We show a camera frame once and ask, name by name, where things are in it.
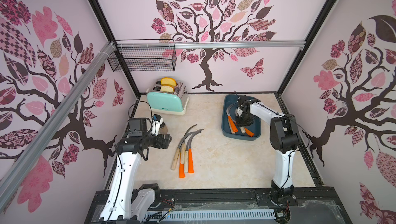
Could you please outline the mint green toaster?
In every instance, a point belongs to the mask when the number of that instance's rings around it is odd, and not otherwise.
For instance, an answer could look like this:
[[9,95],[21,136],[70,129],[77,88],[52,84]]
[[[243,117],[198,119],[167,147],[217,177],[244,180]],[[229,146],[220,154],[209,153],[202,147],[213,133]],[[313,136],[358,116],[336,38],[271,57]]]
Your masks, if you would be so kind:
[[189,101],[186,86],[177,81],[174,92],[161,91],[161,82],[158,80],[150,89],[147,90],[147,102],[151,108],[160,113],[184,115]]

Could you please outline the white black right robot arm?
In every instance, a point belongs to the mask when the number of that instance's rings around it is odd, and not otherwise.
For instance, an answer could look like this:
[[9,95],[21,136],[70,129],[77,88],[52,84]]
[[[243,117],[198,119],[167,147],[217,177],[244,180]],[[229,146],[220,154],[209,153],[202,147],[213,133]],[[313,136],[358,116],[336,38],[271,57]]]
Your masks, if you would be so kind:
[[269,142],[276,151],[270,199],[274,204],[281,205],[294,195],[292,165],[301,141],[299,128],[293,115],[276,112],[256,98],[238,96],[235,117],[237,125],[247,127],[256,118],[270,126]]

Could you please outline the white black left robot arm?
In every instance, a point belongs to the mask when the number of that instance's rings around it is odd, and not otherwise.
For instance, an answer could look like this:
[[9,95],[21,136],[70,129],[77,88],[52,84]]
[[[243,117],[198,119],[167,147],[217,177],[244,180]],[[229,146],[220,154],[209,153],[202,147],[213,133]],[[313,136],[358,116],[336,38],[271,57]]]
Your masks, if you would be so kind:
[[172,137],[146,135],[121,139],[117,147],[117,165],[109,196],[100,214],[101,224],[140,223],[150,208],[160,205],[160,190],[156,183],[134,189],[135,176],[142,161],[148,160],[144,150],[167,149]]

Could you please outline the black lid spice jar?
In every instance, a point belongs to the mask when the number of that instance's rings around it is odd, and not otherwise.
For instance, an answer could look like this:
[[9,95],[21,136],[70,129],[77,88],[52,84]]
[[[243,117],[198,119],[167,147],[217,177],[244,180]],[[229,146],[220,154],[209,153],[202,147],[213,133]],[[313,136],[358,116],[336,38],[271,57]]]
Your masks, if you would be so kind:
[[168,133],[168,127],[165,123],[160,125],[159,134],[166,135]]

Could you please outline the orange handle sickle boxed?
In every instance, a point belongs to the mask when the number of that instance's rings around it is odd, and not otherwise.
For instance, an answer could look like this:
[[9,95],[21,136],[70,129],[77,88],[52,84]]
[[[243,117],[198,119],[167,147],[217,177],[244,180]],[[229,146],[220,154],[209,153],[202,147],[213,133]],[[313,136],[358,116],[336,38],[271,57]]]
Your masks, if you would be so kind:
[[254,133],[253,133],[252,131],[250,131],[249,129],[247,129],[247,128],[245,128],[245,133],[246,133],[248,136],[250,136],[250,137],[253,137],[253,136],[254,136]]

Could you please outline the yellow bread slice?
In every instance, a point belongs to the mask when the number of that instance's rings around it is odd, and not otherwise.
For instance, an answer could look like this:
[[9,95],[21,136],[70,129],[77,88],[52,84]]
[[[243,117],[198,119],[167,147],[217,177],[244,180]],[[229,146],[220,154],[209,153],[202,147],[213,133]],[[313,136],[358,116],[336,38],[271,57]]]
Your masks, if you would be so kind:
[[172,87],[176,87],[177,86],[177,82],[175,79],[170,78],[170,77],[164,77],[160,80],[160,83],[162,86],[164,85],[168,85],[168,86],[172,86]]

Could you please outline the teal plastic storage box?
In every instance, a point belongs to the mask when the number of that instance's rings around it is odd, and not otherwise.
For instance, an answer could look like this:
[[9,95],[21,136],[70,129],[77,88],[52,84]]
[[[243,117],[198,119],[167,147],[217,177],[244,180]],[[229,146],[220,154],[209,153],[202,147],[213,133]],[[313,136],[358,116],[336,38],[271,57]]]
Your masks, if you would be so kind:
[[[248,136],[246,133],[242,134],[240,127],[236,125],[235,117],[236,117],[236,108],[237,108],[237,95],[226,95],[223,103],[223,112],[222,112],[222,124],[221,130],[225,137],[232,138],[236,140],[243,141],[254,141],[259,138],[262,134],[261,129],[261,120],[259,118],[255,118],[254,123],[250,126],[244,127],[249,129],[254,133],[253,137]],[[230,128],[230,122],[228,119],[228,114],[234,122],[234,125],[238,129],[238,131],[233,134],[233,130]]]

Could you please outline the pale bread slice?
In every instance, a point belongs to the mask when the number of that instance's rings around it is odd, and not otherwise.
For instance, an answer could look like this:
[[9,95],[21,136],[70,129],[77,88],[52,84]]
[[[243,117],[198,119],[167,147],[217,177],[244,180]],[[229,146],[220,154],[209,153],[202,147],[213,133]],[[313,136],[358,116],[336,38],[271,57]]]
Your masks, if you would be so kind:
[[174,86],[168,85],[168,84],[164,84],[160,87],[160,91],[161,92],[166,92],[166,93],[174,93],[175,88]]

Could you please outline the aluminium rail back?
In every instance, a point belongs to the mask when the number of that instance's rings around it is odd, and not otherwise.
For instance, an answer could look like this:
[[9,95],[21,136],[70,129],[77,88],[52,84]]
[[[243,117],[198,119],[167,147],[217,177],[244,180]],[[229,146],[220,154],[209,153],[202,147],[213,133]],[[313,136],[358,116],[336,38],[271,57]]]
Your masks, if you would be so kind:
[[304,48],[306,41],[286,40],[286,41],[243,41],[243,42],[183,42],[183,43],[149,43],[148,40],[136,43],[121,43],[118,41],[118,48],[174,48],[174,49],[213,49],[213,48],[272,48],[272,47],[298,47]]

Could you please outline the aluminium rail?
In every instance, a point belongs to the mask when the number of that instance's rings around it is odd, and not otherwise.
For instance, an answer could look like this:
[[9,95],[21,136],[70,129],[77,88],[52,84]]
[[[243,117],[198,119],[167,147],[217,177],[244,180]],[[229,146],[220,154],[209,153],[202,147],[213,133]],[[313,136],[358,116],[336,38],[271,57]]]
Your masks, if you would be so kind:
[[82,96],[91,80],[100,67],[105,63],[109,55],[116,49],[115,42],[107,42],[98,52],[87,71],[79,78],[70,93],[63,99],[61,104],[42,126],[33,141],[22,152],[21,156],[12,165],[1,181],[1,211],[9,202],[12,195],[17,191],[23,179],[39,159],[48,143],[63,124],[74,105]]
[[118,41],[118,48],[174,48],[174,49],[213,49],[213,48],[272,48],[272,47],[298,47],[304,48],[306,41],[286,40],[286,41],[243,41],[243,42],[183,42],[183,43],[149,43],[148,40],[136,43],[121,43]]

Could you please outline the aluminium rail left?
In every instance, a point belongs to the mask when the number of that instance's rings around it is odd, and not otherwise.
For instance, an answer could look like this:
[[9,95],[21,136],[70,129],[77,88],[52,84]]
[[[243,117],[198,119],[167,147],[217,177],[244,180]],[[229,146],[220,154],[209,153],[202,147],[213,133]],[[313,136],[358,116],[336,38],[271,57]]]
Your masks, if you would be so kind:
[[115,42],[107,42],[98,52],[87,71],[79,78],[70,93],[63,99],[61,104],[42,126],[33,141],[22,152],[21,156],[12,165],[1,181],[1,211],[9,202],[12,195],[17,191],[23,179],[39,159],[48,143],[63,124],[74,105],[82,96],[91,80],[100,67],[105,63],[109,55],[116,49]]

